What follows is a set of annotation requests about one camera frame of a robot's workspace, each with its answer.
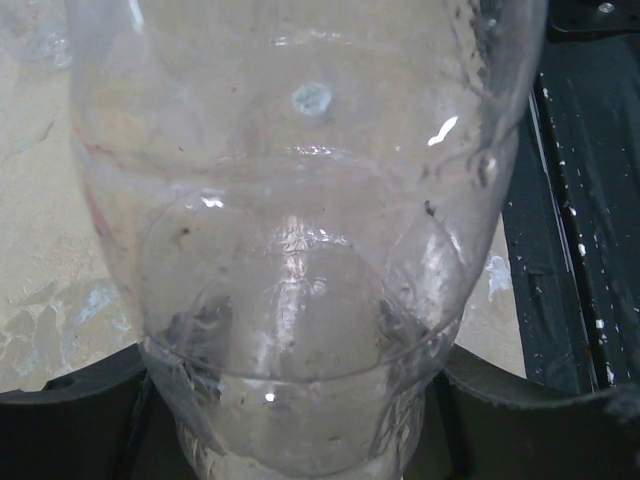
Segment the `clear bottle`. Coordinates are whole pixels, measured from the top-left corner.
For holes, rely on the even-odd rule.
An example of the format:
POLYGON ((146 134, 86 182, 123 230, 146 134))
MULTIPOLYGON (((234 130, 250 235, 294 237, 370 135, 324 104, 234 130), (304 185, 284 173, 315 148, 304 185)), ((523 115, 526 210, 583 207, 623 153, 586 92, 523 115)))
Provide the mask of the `clear bottle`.
POLYGON ((544 1, 69 1, 72 143, 202 479, 398 479, 509 187, 544 1), (291 96, 333 91, 305 121, 291 96))

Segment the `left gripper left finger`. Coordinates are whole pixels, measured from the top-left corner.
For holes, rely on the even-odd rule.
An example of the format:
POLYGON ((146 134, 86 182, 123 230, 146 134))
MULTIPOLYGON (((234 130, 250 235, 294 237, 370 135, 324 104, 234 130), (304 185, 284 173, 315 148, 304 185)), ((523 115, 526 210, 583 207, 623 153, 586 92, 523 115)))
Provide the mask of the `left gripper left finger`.
POLYGON ((1 395, 3 479, 114 479, 145 368, 133 345, 36 392, 1 395))

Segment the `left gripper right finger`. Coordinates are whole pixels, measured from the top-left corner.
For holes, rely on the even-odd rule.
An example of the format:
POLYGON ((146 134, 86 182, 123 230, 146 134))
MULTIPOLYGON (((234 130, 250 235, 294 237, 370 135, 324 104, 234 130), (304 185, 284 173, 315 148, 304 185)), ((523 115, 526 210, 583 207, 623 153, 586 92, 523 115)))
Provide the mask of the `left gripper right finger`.
POLYGON ((636 479, 639 386, 573 395, 525 380, 466 349, 439 376, 456 479, 636 479))

